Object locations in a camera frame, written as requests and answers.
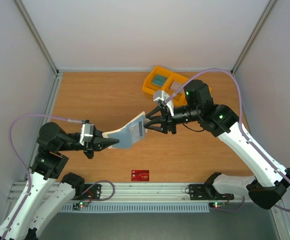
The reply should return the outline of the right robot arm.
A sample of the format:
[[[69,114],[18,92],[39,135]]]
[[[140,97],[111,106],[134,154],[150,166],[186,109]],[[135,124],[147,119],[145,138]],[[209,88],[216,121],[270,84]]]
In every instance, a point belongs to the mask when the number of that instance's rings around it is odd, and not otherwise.
[[[163,90],[154,93],[157,107],[146,114],[146,129],[164,134],[177,132],[177,125],[197,122],[229,146],[252,171],[252,176],[228,176],[213,173],[204,183],[203,192],[209,199],[232,194],[249,197],[259,207],[269,210],[290,186],[290,168],[284,167],[255,141],[233,110],[215,104],[207,84],[195,79],[184,87],[186,105],[174,107]]]

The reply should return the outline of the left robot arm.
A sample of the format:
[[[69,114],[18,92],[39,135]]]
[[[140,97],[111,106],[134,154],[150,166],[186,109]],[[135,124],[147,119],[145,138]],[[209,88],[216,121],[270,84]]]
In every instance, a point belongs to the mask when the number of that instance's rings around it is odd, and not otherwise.
[[[68,162],[68,157],[61,151],[83,151],[91,159],[95,152],[117,144],[119,140],[104,137],[86,120],[81,132],[76,133],[66,133],[58,124],[48,122],[40,128],[37,143],[38,154],[30,167],[26,186],[0,225],[0,240],[39,239],[65,203],[85,195],[84,178],[70,172],[63,177],[54,193],[43,200]]]

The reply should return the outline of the red VIP card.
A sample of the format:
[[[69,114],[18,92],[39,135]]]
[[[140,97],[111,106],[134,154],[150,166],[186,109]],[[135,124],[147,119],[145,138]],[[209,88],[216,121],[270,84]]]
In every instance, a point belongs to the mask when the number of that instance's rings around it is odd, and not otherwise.
[[[150,180],[149,170],[132,170],[131,181],[132,182],[148,182]]]

